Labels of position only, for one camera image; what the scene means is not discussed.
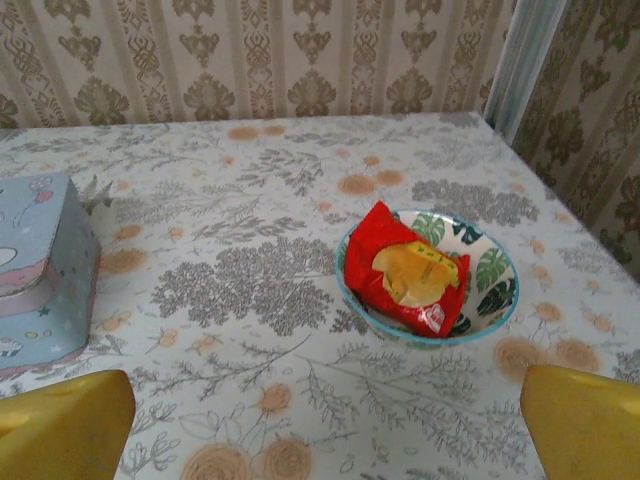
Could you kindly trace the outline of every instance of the patterned wallpaper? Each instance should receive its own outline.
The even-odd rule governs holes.
[[[0,126],[482,110],[514,0],[0,0]]]
[[[640,279],[640,2],[571,0],[514,141]]]

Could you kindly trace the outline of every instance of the blue tin box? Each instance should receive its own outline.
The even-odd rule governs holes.
[[[0,377],[82,352],[99,258],[68,175],[0,180]]]

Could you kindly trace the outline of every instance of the ceramic bowl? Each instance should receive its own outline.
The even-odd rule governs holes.
[[[413,335],[401,323],[363,305],[344,283],[344,260],[354,226],[340,241],[335,271],[338,285],[349,304],[383,339],[411,347],[438,348],[482,338],[500,328],[516,308],[519,281],[515,266],[505,249],[475,225],[426,210],[397,210],[400,221],[421,234],[449,256],[471,257],[467,296],[448,338],[432,339]]]

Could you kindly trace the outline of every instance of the red snack package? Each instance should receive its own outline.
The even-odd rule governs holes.
[[[446,338],[464,303],[469,260],[444,255],[378,202],[351,234],[344,279],[365,304],[414,334]]]

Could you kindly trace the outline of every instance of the blue bowl rim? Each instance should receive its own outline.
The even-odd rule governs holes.
[[[504,256],[507,259],[507,262],[509,263],[509,265],[511,266],[511,269],[513,270],[513,275],[516,281],[516,288],[513,296],[513,302],[511,303],[511,307],[509,308],[507,313],[502,317],[502,319],[500,319],[499,322],[494,323],[490,327],[485,328],[484,330],[481,330],[479,332],[473,333],[471,335],[461,335],[460,337],[453,337],[453,338],[427,338],[427,337],[419,337],[417,335],[412,335],[410,333],[402,332],[400,330],[396,330],[395,328],[385,325],[384,323],[380,322],[376,318],[369,315],[364,310],[364,308],[362,308],[362,305],[357,300],[355,300],[353,293],[344,283],[344,275],[340,271],[340,267],[338,265],[338,261],[340,257],[339,255],[336,255],[334,259],[334,270],[335,270],[336,280],[338,281],[338,287],[340,288],[342,296],[346,298],[347,302],[349,302],[349,305],[351,305],[351,307],[353,307],[356,310],[356,312],[358,312],[358,314],[360,314],[367,322],[373,324],[374,328],[382,330],[387,335],[397,337],[398,339],[404,340],[406,342],[419,343],[422,345],[430,345],[430,346],[453,346],[453,345],[459,345],[462,343],[468,343],[473,340],[479,340],[489,335],[490,333],[495,332],[498,328],[502,327],[505,323],[507,323],[507,320],[509,320],[511,315],[513,315],[513,312],[515,311],[518,305],[518,301],[520,300],[520,278],[518,277],[518,271],[516,270],[516,266],[511,260],[511,256],[505,250],[502,244],[498,242],[495,238],[493,238],[491,235],[488,235],[483,229],[478,228],[475,224],[468,222],[466,220],[463,220],[455,215],[449,215],[442,212],[435,212],[433,210],[425,210],[420,208],[400,208],[392,211],[394,215],[399,215],[400,212],[412,212],[412,213],[417,212],[418,214],[427,213],[434,216],[448,218],[455,222],[464,223],[465,225],[473,227],[477,232],[482,233],[483,236],[491,240],[504,254]],[[338,250],[340,249],[341,245],[343,244],[346,245],[346,241],[351,236],[353,231],[356,228],[358,228],[358,225],[360,225],[360,222],[358,222],[353,227],[351,227],[349,231],[340,239],[340,243],[338,243]]]

